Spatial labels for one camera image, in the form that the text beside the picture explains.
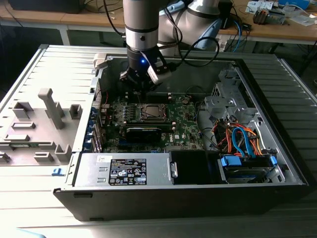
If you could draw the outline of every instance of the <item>blue cable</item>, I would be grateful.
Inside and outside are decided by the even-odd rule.
[[[235,52],[235,51],[238,49],[238,47],[239,47],[242,32],[241,32],[241,28],[240,28],[240,26],[239,26],[239,23],[236,22],[236,21],[233,21],[233,22],[236,23],[236,25],[237,25],[237,27],[238,27],[238,29],[239,29],[239,39],[238,39],[238,43],[237,43],[236,47],[235,47],[234,50],[233,50],[233,52]]]
[[[248,154],[251,156],[251,158],[255,158],[255,154],[253,153],[253,150],[249,144],[249,138],[248,138],[248,134],[247,132],[241,128],[241,127],[236,127],[234,128],[234,130],[232,131],[232,144],[233,146],[241,153],[241,155],[244,157],[244,152],[239,148],[239,146],[237,145],[237,141],[236,141],[236,131],[237,130],[240,130],[242,131],[242,134],[244,136],[244,141],[246,143],[246,148],[247,148],[247,151],[248,151]]]

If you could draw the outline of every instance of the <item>wooden table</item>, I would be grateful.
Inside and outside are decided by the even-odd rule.
[[[102,0],[97,0],[98,5],[102,6]],[[107,4],[116,3],[116,0],[107,0]],[[16,11],[11,8],[6,0],[0,1],[0,23],[2,25],[53,28],[60,32],[64,45],[70,45],[68,30],[113,32],[111,25],[105,14],[92,13],[84,9],[80,14],[67,14],[60,12],[40,12],[40,11]],[[293,44],[313,44],[317,40],[317,26],[302,26],[289,19],[284,25],[256,25],[253,24],[252,14],[245,13],[248,0],[234,0],[235,8],[243,22],[251,24],[252,30],[248,41],[293,43]],[[122,2],[109,6],[112,9],[122,6]],[[92,11],[97,11],[96,2],[93,1],[87,6]],[[115,26],[124,31],[123,9],[114,11],[111,14]],[[220,30],[218,38],[221,41],[232,39],[237,34],[234,26]]]

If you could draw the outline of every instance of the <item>motherboard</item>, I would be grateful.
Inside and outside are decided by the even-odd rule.
[[[165,103],[131,103],[117,98],[107,110],[104,152],[202,150],[195,103],[186,95],[166,95]]]

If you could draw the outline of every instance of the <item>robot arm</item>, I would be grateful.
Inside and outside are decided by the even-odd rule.
[[[208,28],[218,19],[218,1],[194,0],[186,9],[186,14],[182,14],[179,19],[177,16],[181,9],[172,11],[176,24],[184,31],[185,43],[192,44],[200,37],[210,36]],[[136,92],[155,90],[171,76],[169,65],[158,48],[158,42],[159,38],[174,40],[174,30],[166,16],[159,15],[159,11],[174,2],[176,1],[123,0],[129,67],[121,73],[120,81]],[[212,35],[216,36],[219,28],[213,29]]]

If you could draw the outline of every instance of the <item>green circuit board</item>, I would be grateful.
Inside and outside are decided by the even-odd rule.
[[[146,104],[129,104],[124,99],[118,98],[111,104],[113,112],[109,117],[114,119],[105,127],[106,144],[104,152],[168,152],[170,150],[201,150],[203,141],[199,137],[199,128],[195,121],[195,107],[190,98],[185,95],[172,95],[168,104],[160,104],[158,107],[164,109],[162,123],[145,125],[137,123],[142,121],[142,108]],[[124,116],[126,108],[132,108],[133,117]],[[161,140],[157,143],[126,143],[125,131],[131,126],[126,125],[130,120],[136,123],[136,127],[162,128]]]

